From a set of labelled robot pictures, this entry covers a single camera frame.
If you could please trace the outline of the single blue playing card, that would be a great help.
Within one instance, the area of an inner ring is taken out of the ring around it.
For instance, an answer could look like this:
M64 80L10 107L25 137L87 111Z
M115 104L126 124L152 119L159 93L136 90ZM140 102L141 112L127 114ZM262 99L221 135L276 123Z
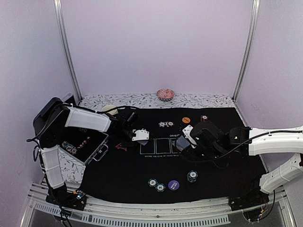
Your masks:
M149 142L149 140L138 140L137 142L138 142L139 144L145 146L145 145Z

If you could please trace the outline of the orange hundred chip stack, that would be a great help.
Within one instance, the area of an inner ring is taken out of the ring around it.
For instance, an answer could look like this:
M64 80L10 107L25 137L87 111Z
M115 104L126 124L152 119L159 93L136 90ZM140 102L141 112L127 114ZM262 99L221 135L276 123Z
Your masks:
M200 119L201 122L206 122L207 120L208 120L208 116L201 115L201 119Z

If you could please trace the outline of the blue playing card deck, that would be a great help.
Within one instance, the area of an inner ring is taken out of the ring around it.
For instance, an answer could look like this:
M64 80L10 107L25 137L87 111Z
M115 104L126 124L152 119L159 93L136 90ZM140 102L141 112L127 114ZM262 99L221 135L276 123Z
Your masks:
M180 136L179 138L176 139L175 147L177 148L178 151L182 152L184 149L188 148L189 146L191 146L190 142L183 136Z

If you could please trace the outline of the orange big blind button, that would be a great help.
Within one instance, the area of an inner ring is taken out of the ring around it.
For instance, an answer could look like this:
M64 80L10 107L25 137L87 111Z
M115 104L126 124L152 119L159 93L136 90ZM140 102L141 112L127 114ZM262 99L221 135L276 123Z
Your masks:
M191 120L188 117L183 117L182 122L185 123L185 124L189 124L191 122Z

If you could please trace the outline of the green blue chip stack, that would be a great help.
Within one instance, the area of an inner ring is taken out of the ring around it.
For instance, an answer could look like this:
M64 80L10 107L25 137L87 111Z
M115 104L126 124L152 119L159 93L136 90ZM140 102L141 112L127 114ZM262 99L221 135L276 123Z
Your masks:
M190 183L194 183L198 178L198 173L196 171L189 171L188 174L187 174L187 180L190 182Z

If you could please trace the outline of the blue white ten chip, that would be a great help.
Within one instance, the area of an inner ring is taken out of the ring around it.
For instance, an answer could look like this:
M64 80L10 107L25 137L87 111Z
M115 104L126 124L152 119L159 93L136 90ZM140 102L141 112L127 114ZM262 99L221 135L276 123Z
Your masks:
M159 122L158 125L159 125L160 127L165 127L165 126L166 126L166 123L165 123L165 122Z

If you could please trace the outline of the orange black hundred chip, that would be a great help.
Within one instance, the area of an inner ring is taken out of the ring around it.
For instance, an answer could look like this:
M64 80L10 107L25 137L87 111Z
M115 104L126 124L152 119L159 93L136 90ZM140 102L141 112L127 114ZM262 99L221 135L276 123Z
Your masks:
M165 125L167 127L173 127L174 126L174 123L173 122L165 122Z

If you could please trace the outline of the purple small blind button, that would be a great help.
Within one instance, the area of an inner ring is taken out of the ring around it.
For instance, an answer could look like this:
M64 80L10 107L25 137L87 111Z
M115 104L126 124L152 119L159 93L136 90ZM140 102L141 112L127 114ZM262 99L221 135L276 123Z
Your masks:
M168 188L172 191L176 191L179 189L179 182L177 180L171 180L169 183L168 183Z

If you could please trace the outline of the blue green fifty chip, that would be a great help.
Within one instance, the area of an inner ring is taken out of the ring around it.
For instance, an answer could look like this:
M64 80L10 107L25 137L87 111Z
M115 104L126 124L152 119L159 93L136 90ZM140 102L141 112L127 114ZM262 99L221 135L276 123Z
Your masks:
M148 185L149 185L150 187L155 187L157 184L158 184L158 182L157 182L156 179L149 179L149 180L148 180Z

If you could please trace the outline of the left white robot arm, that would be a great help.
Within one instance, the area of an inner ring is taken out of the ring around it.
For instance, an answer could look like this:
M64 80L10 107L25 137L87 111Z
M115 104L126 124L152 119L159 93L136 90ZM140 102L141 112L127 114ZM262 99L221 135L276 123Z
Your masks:
M52 189L52 198L60 205L70 202L70 194L63 188L64 180L59 161L59 147L66 137L67 130L84 128L106 135L125 137L131 141L148 139L145 130L132 128L137 118L131 113L128 118L112 116L108 111L97 112L83 107L74 107L64 103L61 99L53 97L34 118L33 127L35 136L33 141L40 147L42 170L46 174Z

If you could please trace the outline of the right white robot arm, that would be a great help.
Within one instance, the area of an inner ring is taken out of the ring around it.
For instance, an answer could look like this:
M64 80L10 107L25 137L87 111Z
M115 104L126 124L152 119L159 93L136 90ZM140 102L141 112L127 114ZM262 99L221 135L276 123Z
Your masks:
M303 128L259 129L234 127L223 132L211 121L195 126L187 125L182 134L192 150L186 156L192 162L212 162L228 158L233 152L250 157L261 156L265 163L277 156L276 167L263 174L257 187L245 195L248 206L255 206L263 199L263 193L272 193L303 173Z

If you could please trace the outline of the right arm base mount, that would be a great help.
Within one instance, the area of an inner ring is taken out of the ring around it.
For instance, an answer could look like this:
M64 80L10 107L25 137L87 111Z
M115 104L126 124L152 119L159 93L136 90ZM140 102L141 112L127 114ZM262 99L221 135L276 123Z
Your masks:
M231 210L242 210L242 214L248 222L260 221L268 209L268 202L268 194L259 190L252 190L241 197L229 198Z

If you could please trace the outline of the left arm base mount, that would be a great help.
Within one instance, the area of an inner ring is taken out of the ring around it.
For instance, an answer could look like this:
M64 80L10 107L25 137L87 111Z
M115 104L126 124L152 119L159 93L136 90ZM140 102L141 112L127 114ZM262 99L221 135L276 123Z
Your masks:
M84 211L87 196L79 190L68 192L64 185L57 189L49 188L45 201L61 207Z

